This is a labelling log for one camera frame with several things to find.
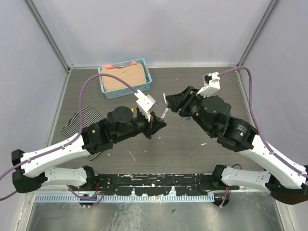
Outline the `white pen blue end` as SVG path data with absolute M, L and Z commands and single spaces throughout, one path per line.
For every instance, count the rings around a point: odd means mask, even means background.
M 166 116 L 166 114 L 167 114 L 168 111 L 169 111 L 168 108 L 166 108 L 166 109 L 164 110 L 163 114 L 161 115 L 161 120 L 163 120 L 163 119 L 165 118 L 165 116 Z

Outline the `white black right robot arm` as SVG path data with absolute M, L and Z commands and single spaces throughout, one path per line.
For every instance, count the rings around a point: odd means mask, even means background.
M 266 146 L 256 128 L 243 119 L 231 116 L 231 105 L 219 96 L 203 97 L 188 86 L 184 91 L 166 96 L 171 111 L 181 117 L 192 117 L 210 137 L 223 148 L 240 153 L 263 167 L 262 171 L 238 170 L 217 165 L 212 173 L 212 185 L 217 190 L 226 186 L 243 186 L 269 193 L 288 205 L 308 200 L 308 167 L 288 158 L 287 167 Z

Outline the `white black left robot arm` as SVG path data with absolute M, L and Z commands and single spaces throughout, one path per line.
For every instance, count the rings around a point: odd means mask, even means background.
M 166 123 L 154 112 L 134 115 L 124 106 L 109 112 L 106 118 L 83 128 L 80 134 L 33 152 L 12 152 L 13 185 L 18 193 L 29 193 L 43 186 L 69 185 L 91 191 L 96 187 L 94 171 L 89 166 L 58 168 L 59 164 L 112 149 L 113 145 L 143 134 L 150 139 Z

